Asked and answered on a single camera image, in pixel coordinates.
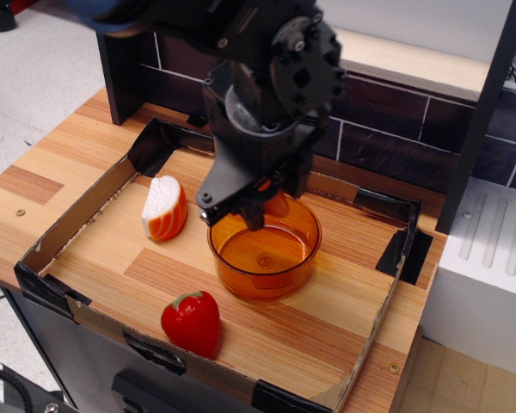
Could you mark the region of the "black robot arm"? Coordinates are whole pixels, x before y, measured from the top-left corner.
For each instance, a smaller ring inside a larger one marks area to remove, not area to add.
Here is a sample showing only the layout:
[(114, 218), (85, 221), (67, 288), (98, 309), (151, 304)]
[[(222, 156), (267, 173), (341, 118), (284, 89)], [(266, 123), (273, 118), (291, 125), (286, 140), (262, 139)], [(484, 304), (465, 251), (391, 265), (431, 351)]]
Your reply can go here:
[(300, 197), (313, 146), (344, 92), (341, 45), (312, 1), (72, 1), (81, 22), (128, 37), (147, 28), (221, 58), (203, 83), (215, 160), (196, 201), (262, 228), (279, 193)]

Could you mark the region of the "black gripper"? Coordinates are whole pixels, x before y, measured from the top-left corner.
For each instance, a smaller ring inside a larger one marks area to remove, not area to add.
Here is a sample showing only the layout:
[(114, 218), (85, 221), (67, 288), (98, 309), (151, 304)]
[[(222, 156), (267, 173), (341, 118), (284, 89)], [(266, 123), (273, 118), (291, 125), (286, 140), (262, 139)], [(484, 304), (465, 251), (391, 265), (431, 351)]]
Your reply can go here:
[(215, 161), (196, 195), (201, 218), (217, 224), (239, 214), (258, 231), (262, 183), (272, 181), (271, 195), (281, 190), (295, 199), (307, 188), (313, 146), (328, 128), (334, 72), (324, 65), (259, 71), (224, 62), (208, 75), (203, 95)]

